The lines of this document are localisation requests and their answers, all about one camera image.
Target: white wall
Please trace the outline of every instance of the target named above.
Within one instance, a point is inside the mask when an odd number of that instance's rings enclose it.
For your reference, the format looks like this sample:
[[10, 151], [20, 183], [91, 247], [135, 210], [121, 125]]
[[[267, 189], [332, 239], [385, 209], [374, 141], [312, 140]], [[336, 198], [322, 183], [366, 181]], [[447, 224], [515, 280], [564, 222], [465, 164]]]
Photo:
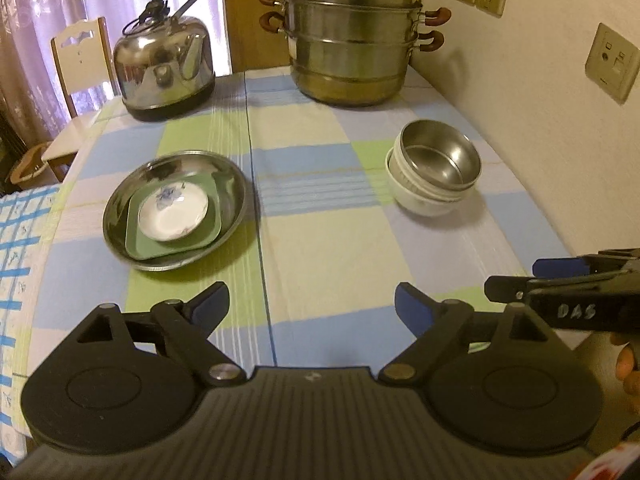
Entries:
[[485, 136], [568, 248], [640, 246], [640, 82], [617, 104], [584, 74], [599, 22], [640, 46], [640, 0], [455, 0], [444, 46], [412, 65]]

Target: chair backrest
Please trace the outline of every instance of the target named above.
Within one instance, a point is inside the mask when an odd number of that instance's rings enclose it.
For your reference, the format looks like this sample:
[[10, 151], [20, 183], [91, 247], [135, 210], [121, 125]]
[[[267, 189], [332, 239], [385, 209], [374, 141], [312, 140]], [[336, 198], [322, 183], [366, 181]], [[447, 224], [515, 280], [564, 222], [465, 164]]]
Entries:
[[120, 93], [104, 17], [91, 21], [80, 20], [69, 25], [51, 39], [51, 50], [66, 106], [72, 118], [78, 113], [71, 94], [101, 85], [105, 81], [111, 83], [114, 95]]

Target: round metal tray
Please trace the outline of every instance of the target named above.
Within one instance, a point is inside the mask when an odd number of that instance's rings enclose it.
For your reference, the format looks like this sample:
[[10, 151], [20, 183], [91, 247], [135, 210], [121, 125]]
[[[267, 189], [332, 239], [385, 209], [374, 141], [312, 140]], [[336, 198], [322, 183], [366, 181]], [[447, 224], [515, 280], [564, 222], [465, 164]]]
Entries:
[[[150, 260], [138, 261], [129, 256], [124, 242], [127, 230], [127, 213], [132, 195], [148, 182], [157, 182], [174, 176], [209, 172], [216, 179], [220, 195], [222, 229], [210, 245], [168, 254]], [[115, 256], [140, 270], [170, 270], [183, 267], [212, 253], [236, 230], [247, 208], [248, 185], [240, 169], [228, 158], [212, 152], [186, 151], [165, 155], [143, 164], [129, 174], [111, 195], [102, 216], [102, 234]]]

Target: kettle spout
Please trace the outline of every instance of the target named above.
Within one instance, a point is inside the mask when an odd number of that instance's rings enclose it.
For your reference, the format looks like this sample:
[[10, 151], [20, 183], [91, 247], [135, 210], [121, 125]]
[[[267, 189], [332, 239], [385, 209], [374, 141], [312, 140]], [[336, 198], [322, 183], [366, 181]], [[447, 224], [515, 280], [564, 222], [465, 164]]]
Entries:
[[190, 81], [200, 71], [203, 44], [204, 37], [199, 34], [193, 34], [188, 41], [187, 52], [180, 61], [180, 74], [185, 81]]

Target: white bowl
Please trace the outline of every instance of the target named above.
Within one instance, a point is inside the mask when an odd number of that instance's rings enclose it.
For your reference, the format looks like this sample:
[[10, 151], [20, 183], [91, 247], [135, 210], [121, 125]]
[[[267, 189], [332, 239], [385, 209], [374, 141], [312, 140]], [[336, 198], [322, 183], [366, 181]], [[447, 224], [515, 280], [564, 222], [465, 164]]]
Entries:
[[389, 150], [385, 158], [386, 179], [389, 184], [391, 195], [396, 199], [402, 207], [420, 216], [442, 216], [453, 211], [459, 204], [458, 202], [441, 202], [418, 195], [413, 191], [405, 188], [389, 170], [389, 160], [393, 155], [393, 149]]
[[158, 187], [138, 211], [138, 226], [145, 236], [168, 242], [191, 233], [204, 219], [209, 198], [200, 186], [178, 181]]
[[456, 202], [458, 200], [462, 200], [471, 193], [471, 188], [453, 191], [449, 189], [442, 189], [441, 187], [435, 186], [427, 180], [424, 180], [404, 158], [402, 148], [400, 146], [400, 135], [396, 137], [393, 161], [390, 161], [389, 167], [391, 168], [392, 174], [396, 177], [396, 180], [398, 180], [405, 188], [426, 198], [432, 198], [441, 202]]

